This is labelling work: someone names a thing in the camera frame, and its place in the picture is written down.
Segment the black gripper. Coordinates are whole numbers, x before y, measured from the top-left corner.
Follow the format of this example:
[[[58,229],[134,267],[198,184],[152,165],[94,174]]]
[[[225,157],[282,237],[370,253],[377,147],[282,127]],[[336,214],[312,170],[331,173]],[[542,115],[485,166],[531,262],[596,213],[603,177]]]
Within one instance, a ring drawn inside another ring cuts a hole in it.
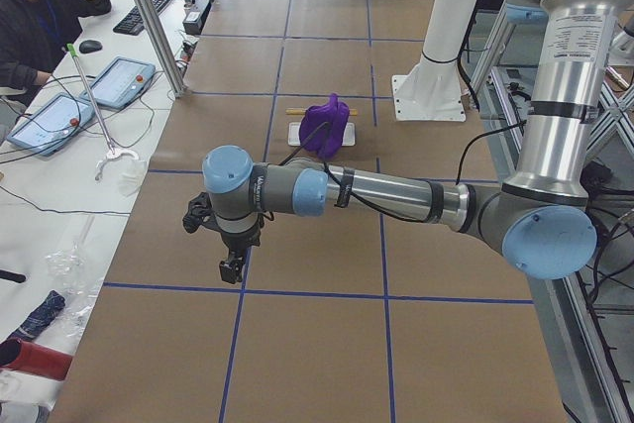
[[[220,277],[223,282],[236,284],[243,281],[246,264],[246,249],[261,245],[261,228],[252,227],[240,233],[221,231],[221,239],[229,249],[227,257],[219,262]]]

